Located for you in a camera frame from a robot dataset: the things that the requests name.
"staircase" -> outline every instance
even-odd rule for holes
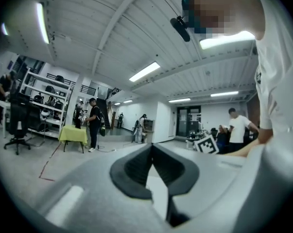
[[[109,121],[108,121],[106,101],[103,100],[103,99],[97,99],[97,106],[100,108],[101,112],[104,115],[105,128],[110,129],[111,126],[110,126]]]

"brown wall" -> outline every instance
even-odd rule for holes
[[[256,94],[248,103],[249,120],[255,125],[259,125],[259,98]]]

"microphone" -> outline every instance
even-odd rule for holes
[[[181,16],[178,16],[177,18],[172,18],[170,20],[171,25],[174,27],[174,29],[179,33],[179,35],[183,38],[185,42],[190,41],[190,35],[186,31],[186,24],[182,20]]]

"yellow-green tablecloth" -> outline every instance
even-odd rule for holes
[[[82,142],[84,145],[87,144],[87,132],[86,128],[82,127],[81,129],[75,128],[74,125],[65,125],[59,135],[58,140],[62,143],[65,141],[70,142]]]

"white metal shelving unit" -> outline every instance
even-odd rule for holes
[[[56,88],[58,90],[64,91],[66,93],[66,96],[63,97],[63,96],[60,96],[58,94],[47,92],[47,91],[44,91],[42,89],[34,87],[33,85],[35,83],[35,80],[33,82],[29,83],[29,84],[25,84],[24,82],[27,80],[27,77],[29,75],[32,76],[33,78],[35,78],[35,80],[42,81],[42,82],[44,82],[44,83],[46,83],[48,85],[52,85],[54,88]],[[47,109],[50,109],[50,110],[53,110],[53,111],[61,112],[61,117],[60,117],[60,120],[56,120],[56,119],[53,119],[53,118],[48,118],[46,120],[47,123],[54,124],[54,125],[59,125],[59,130],[57,130],[57,131],[56,130],[49,130],[49,131],[47,131],[45,133],[44,132],[37,132],[37,131],[31,130],[31,129],[29,129],[29,131],[32,131],[32,132],[38,133],[38,134],[45,134],[46,136],[50,136],[50,137],[54,137],[54,138],[58,138],[59,135],[60,135],[61,129],[64,126],[64,123],[65,123],[65,120],[63,120],[63,116],[64,116],[64,113],[66,111],[64,109],[66,107],[66,103],[68,102],[68,97],[69,97],[69,94],[71,92],[71,84],[65,84],[65,83],[62,83],[62,82],[59,82],[59,81],[56,81],[56,80],[53,80],[53,79],[50,79],[50,78],[47,78],[47,77],[43,77],[41,75],[38,75],[36,73],[31,72],[30,69],[29,69],[27,71],[27,73],[26,73],[26,75],[25,75],[25,77],[23,79],[22,85],[21,85],[21,90],[23,90],[24,88],[29,88],[29,89],[32,89],[34,91],[40,92],[42,94],[47,94],[49,96],[53,96],[54,98],[58,98],[58,99],[63,101],[62,110],[47,106],[45,104],[41,104],[41,103],[31,101],[32,104],[35,104],[37,106],[47,108]]]

